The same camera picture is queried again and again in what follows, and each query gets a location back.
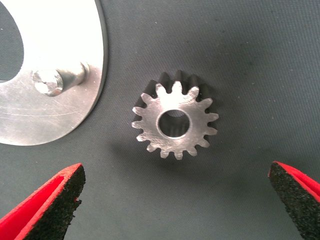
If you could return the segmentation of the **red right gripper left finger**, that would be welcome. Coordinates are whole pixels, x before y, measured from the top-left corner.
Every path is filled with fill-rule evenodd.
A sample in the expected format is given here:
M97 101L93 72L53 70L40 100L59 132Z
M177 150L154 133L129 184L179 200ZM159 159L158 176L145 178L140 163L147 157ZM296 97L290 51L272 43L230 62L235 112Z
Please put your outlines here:
M82 203L86 182L81 163L68 166L45 182L0 220L2 240L62 240Z

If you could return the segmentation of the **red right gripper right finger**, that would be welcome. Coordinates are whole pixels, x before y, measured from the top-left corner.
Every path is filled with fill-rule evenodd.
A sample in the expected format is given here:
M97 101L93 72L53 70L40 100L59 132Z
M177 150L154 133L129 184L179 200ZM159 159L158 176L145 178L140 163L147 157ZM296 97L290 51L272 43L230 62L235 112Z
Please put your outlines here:
M273 189L305 240L320 238L320 184L300 170L274 161L268 173Z

